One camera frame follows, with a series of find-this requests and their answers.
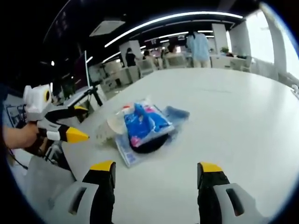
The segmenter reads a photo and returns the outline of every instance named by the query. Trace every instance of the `white pillar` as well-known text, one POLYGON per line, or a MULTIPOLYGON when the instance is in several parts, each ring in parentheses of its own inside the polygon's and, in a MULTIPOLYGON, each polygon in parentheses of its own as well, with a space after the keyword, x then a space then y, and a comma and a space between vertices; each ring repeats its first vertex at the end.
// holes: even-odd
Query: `white pillar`
POLYGON ((228 40, 226 38, 226 29, 224 24, 213 23, 212 24, 214 36, 215 36, 215 44, 216 44, 216 53, 220 54, 222 47, 228 48, 228 40))
POLYGON ((280 72, 286 72, 285 43, 282 37, 282 33, 274 24, 274 22, 270 18, 268 18, 267 14, 264 15, 268 22, 269 30, 272 37, 275 67, 280 72))
POLYGON ((233 53, 237 55, 251 55, 249 34, 246 22, 242 22, 229 32, 233 53))
POLYGON ((120 52, 121 52, 122 60, 123 60, 126 67, 128 66, 127 60, 126 60, 126 53, 127 53, 128 48, 132 49, 132 52, 136 57, 142 58, 142 53, 141 53, 141 50, 140 50, 140 44, 139 44, 138 41, 129 41, 129 42, 126 42, 126 43, 122 44, 120 46, 120 52))

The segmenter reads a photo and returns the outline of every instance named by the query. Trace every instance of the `black ceiling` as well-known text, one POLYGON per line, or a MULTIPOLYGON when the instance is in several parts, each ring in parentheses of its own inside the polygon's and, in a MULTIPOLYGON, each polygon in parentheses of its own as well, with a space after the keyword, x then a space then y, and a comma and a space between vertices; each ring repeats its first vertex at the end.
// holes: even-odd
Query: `black ceiling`
MULTIPOLYGON (((252 0, 51 0, 49 2, 12 2, 8 25, 8 52, 11 75, 9 85, 22 89, 26 84, 44 84, 62 76, 79 56, 78 46, 93 56, 91 63, 98 63, 118 51, 118 46, 134 39, 144 40, 176 32, 187 31, 192 26, 211 29, 210 22, 189 22, 152 29, 161 25, 190 20, 224 20, 240 23, 242 19, 197 15, 174 18, 137 30, 107 48, 104 45, 123 32, 162 16, 192 11, 223 11, 246 16, 258 9, 252 0), (89 37, 90 33, 106 18, 116 18, 126 23, 110 34, 89 37), (55 61, 49 66, 42 62, 55 61)), ((230 29, 231 23, 225 23, 230 29)))

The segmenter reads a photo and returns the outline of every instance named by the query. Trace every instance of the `blue plastic bag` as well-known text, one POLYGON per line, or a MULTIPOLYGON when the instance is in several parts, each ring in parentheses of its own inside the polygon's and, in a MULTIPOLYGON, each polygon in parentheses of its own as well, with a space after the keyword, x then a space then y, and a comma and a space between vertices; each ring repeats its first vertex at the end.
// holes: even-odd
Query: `blue plastic bag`
POLYGON ((174 126, 162 112, 146 101, 134 104, 134 111, 124 115, 128 136, 132 146, 149 142, 174 130, 174 126))

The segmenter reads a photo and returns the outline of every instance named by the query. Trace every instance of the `person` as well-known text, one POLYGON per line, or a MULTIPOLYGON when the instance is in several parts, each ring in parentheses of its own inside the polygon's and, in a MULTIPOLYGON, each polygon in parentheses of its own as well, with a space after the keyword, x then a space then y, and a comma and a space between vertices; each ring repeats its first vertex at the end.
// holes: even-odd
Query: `person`
POLYGON ((27 148, 37 140, 38 128, 35 123, 29 122, 23 128, 3 126, 3 139, 7 148, 27 148))
POLYGON ((161 58, 162 58, 162 59, 164 58, 164 55, 165 55, 165 50, 162 49, 162 51, 161 51, 161 58))
POLYGON ((209 43, 204 34, 199 34, 193 30, 189 31, 186 44, 191 50, 194 67, 211 67, 209 43))
POLYGON ((168 53, 166 54, 167 58, 182 55, 181 53, 177 53, 177 48, 174 44, 168 45, 167 49, 168 49, 168 53))
POLYGON ((148 50, 144 51, 143 60, 148 59, 150 60, 155 66, 158 66, 158 62, 153 55, 150 54, 148 50))
POLYGON ((135 59, 138 59, 138 58, 133 54, 132 49, 128 48, 127 52, 126 52, 127 66, 128 67, 135 66, 136 65, 135 59))

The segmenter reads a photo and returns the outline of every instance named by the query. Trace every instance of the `black shirt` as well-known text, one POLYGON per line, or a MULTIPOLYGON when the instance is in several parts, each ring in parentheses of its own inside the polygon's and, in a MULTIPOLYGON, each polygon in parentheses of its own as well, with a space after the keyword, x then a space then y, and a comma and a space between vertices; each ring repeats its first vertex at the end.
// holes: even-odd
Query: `black shirt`
POLYGON ((126 60, 128 67, 135 66, 135 55, 133 53, 126 53, 126 60))

